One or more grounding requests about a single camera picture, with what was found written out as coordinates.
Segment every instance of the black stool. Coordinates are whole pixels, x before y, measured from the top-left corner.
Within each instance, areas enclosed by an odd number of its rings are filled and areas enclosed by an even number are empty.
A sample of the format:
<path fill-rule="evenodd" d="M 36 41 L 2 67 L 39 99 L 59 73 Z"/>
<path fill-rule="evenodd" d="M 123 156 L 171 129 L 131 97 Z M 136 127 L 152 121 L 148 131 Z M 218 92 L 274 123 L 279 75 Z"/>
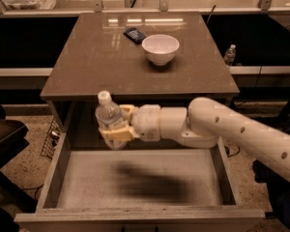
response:
<path fill-rule="evenodd" d="M 0 168 L 25 149 L 29 143 L 24 139 L 27 127 L 20 121 L 6 120 L 3 107 L 0 105 Z M 35 212 L 37 201 L 12 183 L 0 171 L 0 186 L 16 198 L 23 206 L 24 212 Z"/>

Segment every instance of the clear plastic bottle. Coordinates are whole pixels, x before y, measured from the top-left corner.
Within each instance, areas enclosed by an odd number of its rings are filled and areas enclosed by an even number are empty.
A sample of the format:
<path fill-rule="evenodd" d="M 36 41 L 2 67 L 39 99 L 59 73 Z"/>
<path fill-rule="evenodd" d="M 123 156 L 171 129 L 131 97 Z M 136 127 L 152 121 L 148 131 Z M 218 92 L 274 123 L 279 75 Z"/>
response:
<path fill-rule="evenodd" d="M 226 49 L 223 60 L 227 66 L 232 66 L 233 61 L 236 56 L 236 46 L 234 44 L 231 44 L 229 48 Z"/>
<path fill-rule="evenodd" d="M 122 116 L 122 110 L 117 103 L 112 101 L 108 91 L 98 93 L 99 105 L 96 108 L 96 118 L 99 126 L 104 130 L 115 130 L 123 127 L 126 122 Z M 111 150 L 121 150 L 127 144 L 126 141 L 104 140 Z"/>

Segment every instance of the white bowl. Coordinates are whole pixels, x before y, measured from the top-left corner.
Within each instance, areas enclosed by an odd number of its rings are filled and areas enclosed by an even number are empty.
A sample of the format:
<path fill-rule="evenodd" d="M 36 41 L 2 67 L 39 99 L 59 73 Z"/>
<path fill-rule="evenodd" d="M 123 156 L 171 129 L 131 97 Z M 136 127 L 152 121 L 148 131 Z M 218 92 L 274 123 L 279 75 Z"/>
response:
<path fill-rule="evenodd" d="M 152 35 L 143 40 L 142 46 L 149 61 L 164 66 L 175 57 L 180 43 L 169 35 Z"/>

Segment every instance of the white robotic arm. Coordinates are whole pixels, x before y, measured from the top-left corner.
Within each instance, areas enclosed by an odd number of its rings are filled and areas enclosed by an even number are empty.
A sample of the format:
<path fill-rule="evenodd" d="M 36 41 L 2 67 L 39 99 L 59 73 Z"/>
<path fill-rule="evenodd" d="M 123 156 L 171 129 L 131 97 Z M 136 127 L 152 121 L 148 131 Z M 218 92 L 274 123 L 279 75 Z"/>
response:
<path fill-rule="evenodd" d="M 105 139 L 159 141 L 172 139 L 191 148 L 212 148 L 221 136 L 245 149 L 290 182 L 290 135 L 263 125 L 208 98 L 183 107 L 122 106 L 129 136 L 102 133 Z"/>

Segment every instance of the white bottle cap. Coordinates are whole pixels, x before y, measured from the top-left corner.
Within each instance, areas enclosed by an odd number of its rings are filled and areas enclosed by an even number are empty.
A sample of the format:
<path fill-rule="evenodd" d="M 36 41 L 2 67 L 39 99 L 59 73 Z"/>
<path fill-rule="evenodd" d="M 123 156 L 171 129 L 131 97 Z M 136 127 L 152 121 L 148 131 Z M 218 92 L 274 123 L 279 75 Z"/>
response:
<path fill-rule="evenodd" d="M 112 98 L 108 91 L 103 90 L 98 93 L 98 100 L 99 104 L 104 105 L 110 103 L 112 101 Z"/>

